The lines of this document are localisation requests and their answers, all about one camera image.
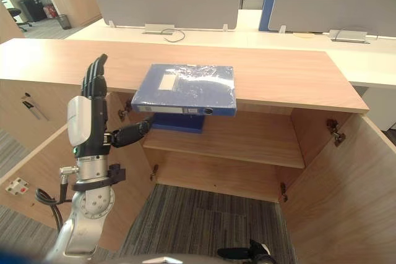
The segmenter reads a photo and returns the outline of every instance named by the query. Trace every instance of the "cable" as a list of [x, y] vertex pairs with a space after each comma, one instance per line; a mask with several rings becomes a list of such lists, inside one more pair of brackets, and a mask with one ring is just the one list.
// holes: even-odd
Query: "cable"
[[44, 190], [37, 188], [35, 192], [35, 198], [37, 201], [41, 202], [42, 204], [48, 205], [51, 207], [52, 214], [54, 215], [56, 229], [58, 233], [61, 232], [61, 228], [63, 226], [63, 218], [62, 214], [59, 211], [57, 205], [62, 204], [64, 202], [71, 202], [72, 200], [66, 199], [66, 192], [67, 192], [67, 184], [61, 184], [61, 190], [59, 195], [59, 201], [55, 200], [55, 198], [51, 198], [47, 192]]
[[170, 43], [177, 43], [178, 41], [184, 40], [185, 37], [186, 37], [186, 34], [183, 31], [181, 31], [179, 29], [174, 29], [174, 28], [166, 28], [166, 29], [161, 31], [161, 34], [164, 33], [165, 31], [168, 31], [168, 30], [174, 31], [174, 32], [180, 32], [181, 34], [183, 34], [183, 37], [179, 38], [178, 40], [169, 40], [166, 37], [163, 38], [164, 40], [169, 41]]
[[47, 192], [39, 188], [37, 188], [36, 190], [35, 198], [37, 201], [41, 202], [42, 204], [51, 207], [51, 211], [56, 223], [56, 229], [58, 230], [58, 233], [61, 232], [61, 228], [63, 226], [63, 219], [62, 219], [62, 214], [59, 211], [59, 208], [55, 204], [55, 202], [57, 201], [54, 198], [51, 198]]

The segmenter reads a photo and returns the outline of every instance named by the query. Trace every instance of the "blue binder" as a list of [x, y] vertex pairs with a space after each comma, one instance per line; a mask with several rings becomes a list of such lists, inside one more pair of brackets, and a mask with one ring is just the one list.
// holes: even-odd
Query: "blue binder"
[[153, 64], [131, 104], [134, 111], [234, 116], [233, 68]]

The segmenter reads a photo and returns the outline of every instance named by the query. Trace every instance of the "wooden countertop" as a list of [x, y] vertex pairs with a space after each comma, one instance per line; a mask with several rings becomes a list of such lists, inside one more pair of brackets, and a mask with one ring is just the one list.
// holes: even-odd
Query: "wooden countertop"
[[[16, 59], [24, 50], [24, 58]], [[0, 79], [80, 85], [88, 65], [109, 58], [109, 90], [134, 92], [152, 63], [234, 67], [238, 102], [365, 113], [368, 107], [325, 52], [13, 39], [0, 45]]]

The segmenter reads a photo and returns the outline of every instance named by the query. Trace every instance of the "desk divider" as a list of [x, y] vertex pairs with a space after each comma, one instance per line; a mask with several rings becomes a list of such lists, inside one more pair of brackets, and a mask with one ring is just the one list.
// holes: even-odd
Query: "desk divider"
[[105, 23], [144, 27], [173, 24], [177, 28], [235, 29], [239, 0], [97, 0]]
[[365, 31], [396, 36], [396, 0], [275, 0], [269, 30], [292, 32]]

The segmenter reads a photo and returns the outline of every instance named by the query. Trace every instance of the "robot finger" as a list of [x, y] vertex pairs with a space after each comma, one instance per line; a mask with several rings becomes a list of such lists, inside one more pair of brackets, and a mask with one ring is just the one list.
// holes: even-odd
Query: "robot finger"
[[88, 97], [88, 79], [89, 79], [89, 74], [91, 72], [91, 67], [92, 67], [92, 64], [89, 65], [89, 67], [87, 69], [87, 73], [85, 74], [84, 80], [82, 81], [82, 86], [81, 86], [82, 94], [81, 95], [84, 97]]
[[92, 97], [104, 98], [107, 93], [106, 80], [103, 74], [105, 73], [104, 64], [107, 60], [107, 55], [102, 54], [96, 61], [93, 70], [92, 79]]

